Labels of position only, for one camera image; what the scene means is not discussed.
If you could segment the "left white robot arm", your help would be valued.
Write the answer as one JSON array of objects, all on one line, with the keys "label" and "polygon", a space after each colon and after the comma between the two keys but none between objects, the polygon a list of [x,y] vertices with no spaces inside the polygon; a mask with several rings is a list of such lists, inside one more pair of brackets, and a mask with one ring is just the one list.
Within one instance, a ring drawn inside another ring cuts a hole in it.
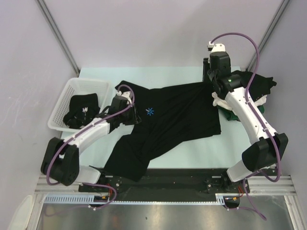
[{"label": "left white robot arm", "polygon": [[47,184],[89,184],[95,191],[102,191],[106,186],[106,180],[101,177],[101,171],[93,166],[81,165],[80,155],[120,125],[129,126],[141,121],[134,99],[132,91],[117,92],[111,105],[88,125],[65,139],[52,138],[41,165],[41,172],[46,176]]}]

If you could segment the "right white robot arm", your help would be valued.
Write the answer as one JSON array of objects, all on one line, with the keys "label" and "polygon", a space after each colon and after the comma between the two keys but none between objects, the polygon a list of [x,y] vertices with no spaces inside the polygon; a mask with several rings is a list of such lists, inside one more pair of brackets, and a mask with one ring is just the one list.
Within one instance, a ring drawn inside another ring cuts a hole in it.
[{"label": "right white robot arm", "polygon": [[221,180],[222,188],[226,192],[233,192],[238,188],[238,181],[273,164],[279,167],[288,137],[284,133],[277,133],[267,122],[254,104],[247,87],[243,86],[241,77],[231,72],[230,56],[225,46],[217,44],[208,50],[210,68],[204,72],[212,82],[216,96],[224,100],[238,116],[251,143],[242,153],[241,161],[229,168],[227,177]]}]

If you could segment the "white plastic laundry basket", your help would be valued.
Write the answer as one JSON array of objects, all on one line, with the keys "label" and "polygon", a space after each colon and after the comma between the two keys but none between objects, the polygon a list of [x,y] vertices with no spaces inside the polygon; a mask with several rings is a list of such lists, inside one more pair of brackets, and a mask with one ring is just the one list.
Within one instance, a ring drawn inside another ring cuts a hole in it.
[{"label": "white plastic laundry basket", "polygon": [[105,107],[109,87],[109,82],[104,80],[68,80],[48,120],[48,127],[77,132]]}]

